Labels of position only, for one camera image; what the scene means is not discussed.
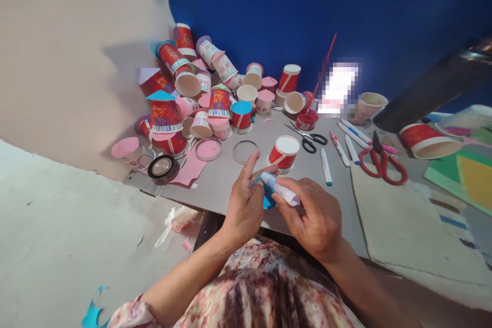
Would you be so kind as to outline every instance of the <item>tape ring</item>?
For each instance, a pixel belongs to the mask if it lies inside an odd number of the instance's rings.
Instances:
[[[242,160],[239,160],[236,155],[234,155],[234,151],[236,150],[236,147],[238,147],[240,144],[244,144],[245,142],[248,142],[250,144],[253,144],[254,146],[256,146],[256,150],[260,150],[260,148],[258,147],[258,145],[256,144],[256,142],[254,141],[251,141],[251,140],[241,140],[239,141],[237,144],[234,145],[234,148],[232,149],[232,157],[234,158],[235,161],[237,161],[239,164],[246,164],[246,161],[242,161]]]
[[[198,155],[198,148],[200,147],[200,145],[204,142],[207,142],[207,141],[215,141],[219,144],[220,146],[220,150],[219,152],[212,156],[212,157],[209,157],[209,158],[204,158],[204,157],[201,157],[200,155]],[[197,142],[197,144],[195,145],[195,155],[198,159],[200,159],[201,161],[213,161],[215,159],[217,159],[220,155],[220,153],[222,152],[222,141],[219,140],[218,138],[216,137],[207,137],[207,138],[202,138],[200,141]]]

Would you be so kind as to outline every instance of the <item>marker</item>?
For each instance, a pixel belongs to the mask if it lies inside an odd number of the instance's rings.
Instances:
[[[335,134],[333,132],[330,132],[330,138],[332,139],[333,144],[335,145],[335,148],[338,151],[338,154],[342,158],[343,165],[345,165],[347,168],[349,168],[350,167],[349,159],[345,155],[345,152],[343,151],[342,146],[340,146],[340,143],[338,142],[337,136],[335,136]]]
[[[362,139],[359,138],[359,136],[355,135],[351,130],[349,130],[346,126],[344,126],[341,123],[337,123],[340,129],[345,132],[349,137],[354,140],[356,143],[358,143],[363,149],[369,149],[370,146],[366,144]]]
[[[328,158],[326,157],[326,151],[321,148],[321,163],[323,164],[324,180],[327,186],[333,185],[332,174],[330,173],[330,167],[328,166]]]
[[[357,156],[357,151],[355,151],[354,144],[352,143],[349,135],[345,135],[345,143],[347,144],[347,148],[349,150],[348,153],[350,154],[352,161],[356,165],[360,165],[359,156]]]
[[[287,187],[281,186],[277,183],[277,177],[271,173],[263,172],[260,175],[261,180],[265,185],[270,187],[276,193],[278,193],[292,207],[296,207],[301,203],[299,195],[289,190]]]
[[[369,145],[373,143],[373,141],[367,137],[365,134],[363,134],[361,131],[359,131],[357,128],[355,128],[354,126],[352,126],[350,124],[349,121],[345,120],[345,119],[341,119],[342,123],[344,125],[346,125],[346,127],[348,129],[350,129],[356,136],[359,136],[360,138],[362,138],[362,140],[366,143],[368,143]]]

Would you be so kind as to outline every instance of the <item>scissors handle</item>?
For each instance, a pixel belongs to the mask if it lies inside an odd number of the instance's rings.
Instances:
[[[316,152],[316,147],[306,138],[302,139],[302,147],[310,154],[314,154]]]
[[[310,136],[313,138],[314,142],[320,143],[322,145],[326,145],[328,143],[328,140],[326,137],[321,136],[317,133],[312,133],[312,134],[310,134]]]

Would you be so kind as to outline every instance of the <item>white wall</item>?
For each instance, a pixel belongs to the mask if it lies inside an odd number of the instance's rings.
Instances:
[[[167,0],[0,0],[0,138],[122,180],[109,149],[148,113],[137,69],[173,24]]]

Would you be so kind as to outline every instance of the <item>black scissors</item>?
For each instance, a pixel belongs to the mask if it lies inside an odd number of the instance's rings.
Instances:
[[[307,133],[304,133],[302,132],[300,129],[298,129],[294,123],[292,123],[292,126],[287,126],[289,127],[291,130],[299,133],[301,136],[302,136],[302,147],[307,151],[309,152],[310,154],[314,154],[316,152],[316,147],[313,145],[313,143],[311,141],[308,141],[306,138],[304,137],[307,137],[307,138],[310,138],[311,140],[313,140],[314,142],[317,142],[317,143],[320,143],[322,145],[326,145],[328,143],[328,140],[326,139],[326,137],[324,136],[321,136],[319,134],[316,134],[316,133],[312,133],[312,134],[307,134]]]

